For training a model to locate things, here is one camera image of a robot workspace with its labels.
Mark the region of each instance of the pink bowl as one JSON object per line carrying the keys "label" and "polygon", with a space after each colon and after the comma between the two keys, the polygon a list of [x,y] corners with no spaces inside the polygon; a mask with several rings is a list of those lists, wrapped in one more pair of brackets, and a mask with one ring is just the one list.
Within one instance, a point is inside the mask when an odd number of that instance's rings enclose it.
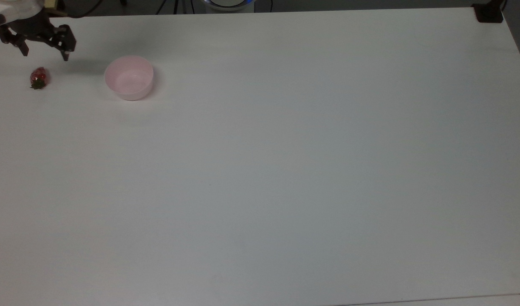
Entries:
{"label": "pink bowl", "polygon": [[105,69],[107,86],[128,101],[148,95],[153,88],[153,77],[153,66],[141,56],[122,56]]}

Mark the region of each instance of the black cable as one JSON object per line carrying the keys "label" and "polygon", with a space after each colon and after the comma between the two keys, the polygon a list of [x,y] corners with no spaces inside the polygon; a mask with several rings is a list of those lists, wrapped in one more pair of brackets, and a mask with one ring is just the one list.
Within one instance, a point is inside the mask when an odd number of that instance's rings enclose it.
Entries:
{"label": "black cable", "polygon": [[71,17],[71,18],[82,18],[82,17],[86,17],[88,16],[91,12],[93,12],[101,3],[103,2],[103,0],[99,0],[95,6],[93,6],[90,10],[88,10],[88,12],[82,14],[82,15],[70,15],[68,14],[68,17]]}
{"label": "black cable", "polygon": [[160,13],[161,8],[164,7],[164,4],[165,4],[166,1],[167,1],[167,0],[163,0],[163,1],[161,2],[160,7],[159,7],[158,10],[156,11],[156,14],[155,14],[155,15],[158,15],[158,14]]}
{"label": "black cable", "polygon": [[175,0],[175,6],[173,6],[173,15],[177,15],[178,8],[179,8],[179,0]]}

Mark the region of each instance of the gray floor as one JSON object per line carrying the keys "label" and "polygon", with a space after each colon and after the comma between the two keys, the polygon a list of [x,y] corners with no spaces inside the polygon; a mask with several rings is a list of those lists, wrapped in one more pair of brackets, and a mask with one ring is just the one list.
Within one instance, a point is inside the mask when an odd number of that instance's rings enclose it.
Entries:
{"label": "gray floor", "polygon": [[[184,0],[186,11],[192,13],[190,6],[194,2],[195,12],[204,14],[205,8],[201,0]],[[64,0],[68,11],[81,14],[91,8],[97,0]],[[104,0],[91,15],[153,15],[163,0],[128,0],[122,6],[119,0]],[[180,0],[178,14],[183,13],[183,0]],[[273,12],[282,11],[320,11],[320,10],[357,10],[357,9],[397,9],[397,8],[443,8],[464,7],[474,3],[485,3],[488,0],[273,0]],[[160,14],[172,14],[175,0],[167,0]],[[257,0],[256,12],[268,12],[270,0]],[[503,14],[511,29],[511,33],[520,51],[520,0],[508,0]]]}

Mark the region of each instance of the white object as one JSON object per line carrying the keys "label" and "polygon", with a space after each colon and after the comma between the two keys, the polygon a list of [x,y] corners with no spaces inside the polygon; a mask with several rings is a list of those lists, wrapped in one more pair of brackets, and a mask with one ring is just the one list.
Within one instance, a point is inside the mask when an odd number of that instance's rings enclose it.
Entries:
{"label": "white object", "polygon": [[213,3],[218,4],[219,6],[236,6],[244,0],[212,0]]}
{"label": "white object", "polygon": [[203,0],[208,14],[254,12],[256,0]]}
{"label": "white object", "polygon": [[[81,38],[69,62],[0,43],[0,306],[520,292],[506,23],[472,8],[61,23]],[[159,72],[141,103],[103,82],[126,54]]]}
{"label": "white object", "polygon": [[122,56],[105,70],[105,83],[122,99],[142,99],[153,89],[154,70],[140,56]]}
{"label": "white object", "polygon": [[0,0],[0,14],[10,23],[35,16],[43,6],[44,0]]}

